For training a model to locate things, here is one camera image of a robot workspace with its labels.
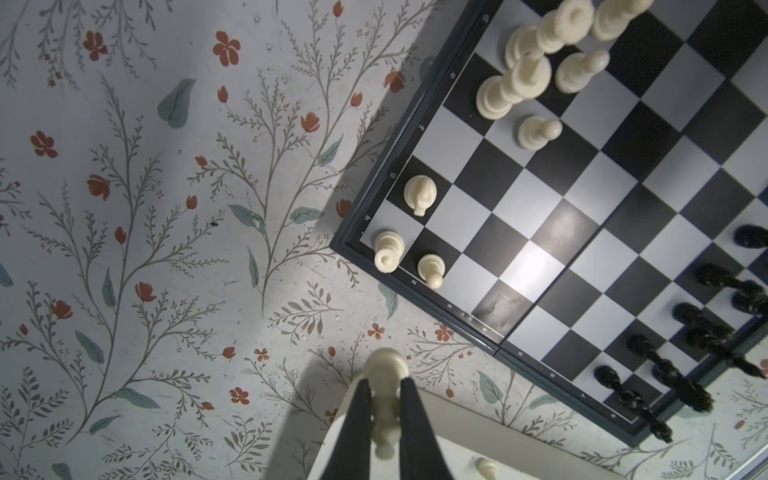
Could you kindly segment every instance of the chessboard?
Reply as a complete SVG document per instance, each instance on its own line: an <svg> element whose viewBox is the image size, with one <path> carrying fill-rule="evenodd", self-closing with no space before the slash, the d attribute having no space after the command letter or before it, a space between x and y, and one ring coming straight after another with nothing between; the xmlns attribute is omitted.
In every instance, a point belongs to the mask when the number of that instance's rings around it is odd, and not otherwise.
<svg viewBox="0 0 768 480"><path fill-rule="evenodd" d="M649 426L594 377L610 366L660 419L680 407L653 363L627 349L641 334L688 379L708 385L727 367L689 345L672 317L699 307L745 352L765 319L735 310L733 289L705 286L713 263L768 283L768 251L733 240L741 225L768 226L768 15L753 0L659 0L609 42L592 37L549 55L606 48L610 63L577 94L553 80L501 119L475 96L506 70L504 46L538 25L557 0L470 2L435 60L333 247L628 445ZM532 114L562 133L539 151L515 140ZM403 189L415 175L437 198L415 217ZM392 273L373 263L391 230L405 253ZM445 261L432 290L416 265Z"/></svg>

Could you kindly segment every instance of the white chess piece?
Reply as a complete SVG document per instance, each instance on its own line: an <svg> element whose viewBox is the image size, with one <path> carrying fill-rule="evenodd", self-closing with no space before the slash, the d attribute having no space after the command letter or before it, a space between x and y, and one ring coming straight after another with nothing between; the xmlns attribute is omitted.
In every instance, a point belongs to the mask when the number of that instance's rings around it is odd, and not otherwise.
<svg viewBox="0 0 768 480"><path fill-rule="evenodd" d="M406 243L395 232L383 232L373 242L376 256L373 263L379 272L392 273L400 264L400 257L406 251Z"/></svg>
<svg viewBox="0 0 768 480"><path fill-rule="evenodd" d="M408 364L394 349L378 349L362 367L371 389L373 423L371 437L376 443L376 457L388 460L395 456L395 445L402 429L398 422L400 381L409 375Z"/></svg>
<svg viewBox="0 0 768 480"><path fill-rule="evenodd" d="M613 40L653 3L654 0L605 0L595 12L592 36L599 41Z"/></svg>
<svg viewBox="0 0 768 480"><path fill-rule="evenodd" d="M518 127L518 143L525 150L541 150L549 141L563 133L563 124L557 119L547 120L534 115Z"/></svg>
<svg viewBox="0 0 768 480"><path fill-rule="evenodd" d="M611 54L602 49L590 54L570 54L555 72L554 83L565 94L576 93L586 87L592 77L605 70L609 61Z"/></svg>
<svg viewBox="0 0 768 480"><path fill-rule="evenodd" d="M507 68L527 53L535 57L552 54L563 45L580 42L589 33L593 17L591 0L564 0L556 10L544 15L538 27L520 27L510 35L504 49Z"/></svg>
<svg viewBox="0 0 768 480"><path fill-rule="evenodd" d="M478 473L485 480L496 480L496 475L498 475L498 465L496 465L496 462L487 458L481 458L477 462L477 468Z"/></svg>
<svg viewBox="0 0 768 480"><path fill-rule="evenodd" d="M512 105L544 93L551 78L549 59L527 54L503 75L494 75L480 85L475 97L477 109L489 120L504 117Z"/></svg>
<svg viewBox="0 0 768 480"><path fill-rule="evenodd" d="M434 253L429 253L419 260L416 271L419 272L422 280L427 282L429 288L437 290L442 286L442 278L445 275L445 262Z"/></svg>
<svg viewBox="0 0 768 480"><path fill-rule="evenodd" d="M413 209L413 215L424 217L426 210L437 199L437 185L426 175L415 175L406 183L403 196L406 198L406 204Z"/></svg>

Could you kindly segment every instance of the black chess piece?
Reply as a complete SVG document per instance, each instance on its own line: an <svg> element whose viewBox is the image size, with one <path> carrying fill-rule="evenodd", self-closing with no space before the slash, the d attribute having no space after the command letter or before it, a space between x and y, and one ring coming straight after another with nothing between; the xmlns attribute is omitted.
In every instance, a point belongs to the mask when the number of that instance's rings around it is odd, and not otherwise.
<svg viewBox="0 0 768 480"><path fill-rule="evenodd" d="M657 439L672 443L672 429L669 425L657 419L650 409L644 406L643 397L639 393L621 386L621 379L616 370L606 365L599 366L594 370L594 377L602 386L618 393L621 404L645 420L650 426L650 432Z"/></svg>
<svg viewBox="0 0 768 480"><path fill-rule="evenodd" d="M713 263L700 266L696 270L696 280L703 285L723 288L728 286L735 288L747 296L755 296L765 293L765 289L752 280L742 282L737 280L730 272L721 266Z"/></svg>
<svg viewBox="0 0 768 480"><path fill-rule="evenodd" d="M733 234L736 245L744 248L768 247L768 230L757 225L743 225Z"/></svg>
<svg viewBox="0 0 768 480"><path fill-rule="evenodd" d="M685 325L706 329L722 340L730 338L730 334L733 332L728 326L710 321L704 316L700 308L690 303L678 303L675 305L672 309L672 317Z"/></svg>
<svg viewBox="0 0 768 480"><path fill-rule="evenodd" d="M733 308L760 318L768 318L768 296L746 296L736 293L732 300Z"/></svg>
<svg viewBox="0 0 768 480"><path fill-rule="evenodd" d="M662 385L666 385L675 392L682 403L688 405L697 412L711 412L714 407L712 396L698 383L693 383L674 366L669 359L659 356L647 337L633 335L627 341L627 348L635 355L649 359L655 364L654 377Z"/></svg>
<svg viewBox="0 0 768 480"><path fill-rule="evenodd" d="M733 350L720 345L720 342L711 336L705 329L691 329L686 335L686 341L688 342L688 345L700 348L710 355L723 360L729 367L738 368L749 376L755 376L761 379L766 378L759 366L747 362L743 356L737 355Z"/></svg>

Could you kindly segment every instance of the red flower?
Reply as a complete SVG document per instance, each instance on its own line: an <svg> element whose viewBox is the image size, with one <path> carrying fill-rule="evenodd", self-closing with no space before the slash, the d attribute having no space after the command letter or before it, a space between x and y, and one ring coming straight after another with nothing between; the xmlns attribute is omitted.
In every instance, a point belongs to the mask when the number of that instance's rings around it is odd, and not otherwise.
<svg viewBox="0 0 768 480"><path fill-rule="evenodd" d="M109 182L107 179L96 174L91 175L88 179L89 180L86 183L88 184L88 191L91 192L91 195L94 197L101 195L101 198L106 201L109 198Z"/></svg>
<svg viewBox="0 0 768 480"><path fill-rule="evenodd" d="M438 342L448 342L453 337L453 332L445 325L441 325L439 329L435 330L435 334Z"/></svg>
<svg viewBox="0 0 768 480"><path fill-rule="evenodd" d="M406 76L399 71L391 71L384 77L384 86L396 94L406 86Z"/></svg>
<svg viewBox="0 0 768 480"><path fill-rule="evenodd" d="M270 359L270 356L266 354L266 349L264 349L264 350L255 349L253 351L253 353L256 353L258 355L258 357L256 357L256 360L258 362L261 362L262 360L269 360Z"/></svg>
<svg viewBox="0 0 768 480"><path fill-rule="evenodd" d="M35 153L38 157L42 157L43 155L48 155L48 158L58 157L58 152L53 149L53 137L47 137L43 132L38 130L29 138L29 140L35 147Z"/></svg>
<svg viewBox="0 0 768 480"><path fill-rule="evenodd" d="M125 243L125 240L128 239L128 235L123 231L123 227L118 227L118 229L114 231L114 239L117 240L120 245Z"/></svg>
<svg viewBox="0 0 768 480"><path fill-rule="evenodd" d="M92 61L97 61L100 53L107 53L107 45L102 45L102 42L104 42L104 39L101 37L101 33L98 31L94 33L88 30L88 33L85 34L85 41L83 42L83 46L91 53L88 58L90 58Z"/></svg>
<svg viewBox="0 0 768 480"><path fill-rule="evenodd" d="M151 302L157 298L155 295L152 295L152 285L149 283L139 282L134 290L136 290L136 295L138 295L142 302Z"/></svg>
<svg viewBox="0 0 768 480"><path fill-rule="evenodd" d="M248 399L248 392L244 392L243 389L240 387L236 387L235 390L230 390L230 395L232 395L232 403L242 403L243 405L248 405L250 403L250 400Z"/></svg>
<svg viewBox="0 0 768 480"><path fill-rule="evenodd" d="M306 118L301 117L301 126L307 133L312 133L320 128L320 119L314 113L306 114Z"/></svg>
<svg viewBox="0 0 768 480"><path fill-rule="evenodd" d="M64 300L56 300L56 303L52 303L51 311L62 320L72 318L72 307L67 305Z"/></svg>
<svg viewBox="0 0 768 480"><path fill-rule="evenodd" d="M219 55L219 61L223 66L229 64L237 65L240 61L240 57L237 55L237 51L240 50L240 42L238 40L230 40L229 35L223 31L216 32L216 39L220 42L214 45L214 54Z"/></svg>
<svg viewBox="0 0 768 480"><path fill-rule="evenodd" d="M339 214L339 217L344 218L349 213L349 211L352 209L352 202L346 199L339 200L336 202L336 212Z"/></svg>
<svg viewBox="0 0 768 480"><path fill-rule="evenodd" d="M336 420L337 413L339 413L339 409L333 409L333 413L331 413L329 410L326 410L326 417L328 417L330 423L333 423L333 420Z"/></svg>
<svg viewBox="0 0 768 480"><path fill-rule="evenodd" d="M223 104L227 103L227 100L230 97L230 94L227 92L227 87L221 85L221 88L216 90L216 95L219 96L219 101Z"/></svg>
<svg viewBox="0 0 768 480"><path fill-rule="evenodd" d="M368 336L376 335L377 340L382 339L382 333L384 333L384 327L379 328L378 323L373 323L373 330L368 330Z"/></svg>

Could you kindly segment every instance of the chess piece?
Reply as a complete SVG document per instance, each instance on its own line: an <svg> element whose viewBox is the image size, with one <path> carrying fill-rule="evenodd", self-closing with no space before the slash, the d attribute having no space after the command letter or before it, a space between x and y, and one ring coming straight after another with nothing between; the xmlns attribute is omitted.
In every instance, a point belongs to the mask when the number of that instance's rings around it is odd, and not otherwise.
<svg viewBox="0 0 768 480"><path fill-rule="evenodd" d="M609 41L627 29L629 22L645 12L654 0L605 0L594 13L592 36L599 41Z"/></svg>
<svg viewBox="0 0 768 480"><path fill-rule="evenodd" d="M498 475L498 465L487 458L480 458L477 462L478 473L485 480L496 480Z"/></svg>
<svg viewBox="0 0 768 480"><path fill-rule="evenodd" d="M564 0L544 15L538 27L527 25L512 32L504 49L507 68L526 54L541 57L580 42L589 33L593 17L591 0Z"/></svg>
<svg viewBox="0 0 768 480"><path fill-rule="evenodd" d="M594 370L594 377L602 386L616 392L622 405L645 420L650 426L650 432L657 439L672 443L672 429L669 425L654 417L649 408L643 406L643 397L639 393L625 389L621 385L621 379L616 370L606 365L599 366Z"/></svg>
<svg viewBox="0 0 768 480"><path fill-rule="evenodd" d="M690 303L678 303L675 305L672 309L672 317L685 325L706 329L721 340L730 338L730 334L733 332L728 326L711 322L704 316L701 309L696 308Z"/></svg>
<svg viewBox="0 0 768 480"><path fill-rule="evenodd" d="M400 257L406 251L406 243L395 232L383 232L373 242L376 256L373 263L379 272L392 273L400 264Z"/></svg>
<svg viewBox="0 0 768 480"><path fill-rule="evenodd" d="M646 336L631 336L627 341L627 348L635 355L653 362L655 364L653 373L656 380L677 392L682 403L696 412L712 411L714 400L712 400L709 392L701 388L701 385L687 380L669 359L661 358Z"/></svg>
<svg viewBox="0 0 768 480"><path fill-rule="evenodd" d="M557 118L547 120L534 115L526 118L518 127L518 143L525 150L541 150L562 132L563 124Z"/></svg>
<svg viewBox="0 0 768 480"><path fill-rule="evenodd" d="M735 288L746 296L756 296L765 293L765 289L757 282L737 280L728 270L713 263L700 266L696 270L696 280L702 285L715 286L717 288L725 286Z"/></svg>
<svg viewBox="0 0 768 480"><path fill-rule="evenodd" d="M551 78L552 65L546 57L526 55L503 75L494 75L480 85L477 109L488 120L504 117L512 105L544 93Z"/></svg>
<svg viewBox="0 0 768 480"><path fill-rule="evenodd" d="M736 293L731 303L733 308L740 312L749 313L760 318L768 318L768 296L747 296L743 293Z"/></svg>
<svg viewBox="0 0 768 480"><path fill-rule="evenodd" d="M580 52L570 54L554 74L554 83L564 94L583 90L596 74L605 70L611 54L608 50L595 50L586 55Z"/></svg>
<svg viewBox="0 0 768 480"><path fill-rule="evenodd" d="M416 270L429 288L437 290L442 286L442 278L445 275L445 262L434 253L423 256L419 260Z"/></svg>
<svg viewBox="0 0 768 480"><path fill-rule="evenodd" d="M755 376L761 379L766 378L759 366L747 362L743 356L737 355L733 350L720 345L720 342L711 336L705 329L691 329L686 335L685 340L688 342L688 345L700 348L719 360L723 360L729 367L738 368L749 376Z"/></svg>
<svg viewBox="0 0 768 480"><path fill-rule="evenodd" d="M757 225L743 225L733 234L736 245L744 248L768 247L768 230Z"/></svg>
<svg viewBox="0 0 768 480"><path fill-rule="evenodd" d="M404 190L406 204L413 209L415 217L424 217L426 210L437 199L437 185L432 178L426 175L415 175L408 180Z"/></svg>
<svg viewBox="0 0 768 480"><path fill-rule="evenodd" d="M371 439L376 443L376 456L387 460L395 456L402 429L400 415L400 380L409 375L408 363L394 349L378 349L362 366L371 387Z"/></svg>

